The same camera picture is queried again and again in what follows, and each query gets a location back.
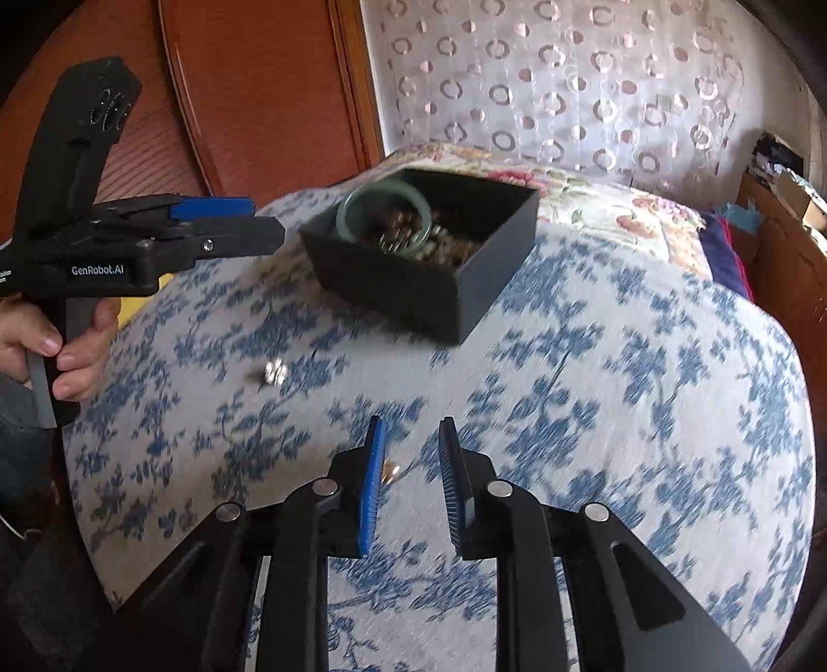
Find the yellow object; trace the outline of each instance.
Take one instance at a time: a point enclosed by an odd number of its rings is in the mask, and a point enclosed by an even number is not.
[[[165,286],[167,282],[172,280],[172,275],[167,273],[165,276],[158,278],[158,288]],[[135,317],[135,313],[151,299],[151,296],[125,296],[121,299],[121,312],[117,316],[117,324],[119,329],[123,329],[130,319]]]

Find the cardboard box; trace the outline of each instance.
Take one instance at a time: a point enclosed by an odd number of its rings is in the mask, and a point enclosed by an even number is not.
[[[416,187],[432,209],[452,212],[446,229],[484,244],[459,268],[438,266],[350,243],[336,233],[338,205],[307,222],[300,234],[326,290],[384,313],[443,343],[462,343],[534,247],[537,191],[435,170],[401,170],[386,179]],[[382,199],[357,200],[354,214],[375,217]]]
[[[778,194],[786,201],[797,218],[818,231],[827,229],[827,203],[813,186],[798,175],[784,170],[777,185]]]

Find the fingernail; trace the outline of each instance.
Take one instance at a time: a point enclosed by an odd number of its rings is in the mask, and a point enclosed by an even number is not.
[[[54,335],[45,336],[41,345],[43,354],[48,357],[53,357],[60,351],[60,334],[55,332]]]
[[[55,393],[55,399],[65,399],[69,396],[69,386],[63,382],[56,382],[52,392]]]
[[[69,371],[75,365],[78,359],[71,354],[59,355],[57,358],[57,367],[61,371]]]

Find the black object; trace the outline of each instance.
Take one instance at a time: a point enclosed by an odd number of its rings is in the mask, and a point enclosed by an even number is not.
[[[339,453],[327,478],[281,504],[216,508],[117,611],[75,672],[241,672],[267,555],[256,670],[327,672],[327,557],[370,552],[384,458],[385,424],[374,416],[365,445]]]
[[[460,268],[386,254],[336,234],[337,206],[301,228],[322,286],[353,303],[379,310],[444,343],[462,343],[534,247],[539,194],[504,182],[434,170],[401,170],[389,178],[418,189],[432,210],[451,213],[451,233],[484,243]],[[404,201],[371,194],[349,217],[381,220]]]
[[[457,553],[497,558],[497,672],[569,669],[554,558],[568,583],[583,672],[748,672],[703,607],[602,504],[540,504],[439,425],[442,484]]]
[[[284,241],[276,218],[249,199],[158,194],[93,205],[109,149],[141,85],[117,57],[74,65],[46,105],[17,199],[12,241],[0,250],[0,296],[22,292],[64,340],[90,324],[102,296],[149,296],[165,273],[198,259],[271,254]],[[84,297],[70,301],[67,298]],[[55,360],[27,356],[44,427],[67,425],[77,404],[57,401]]]

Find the dark blue fabric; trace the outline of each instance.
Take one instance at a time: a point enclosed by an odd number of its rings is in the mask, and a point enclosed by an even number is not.
[[[704,248],[706,260],[710,263],[712,279],[719,285],[750,300],[738,267],[738,256],[727,241],[724,227],[713,213],[703,213],[706,228],[698,233],[700,245]]]

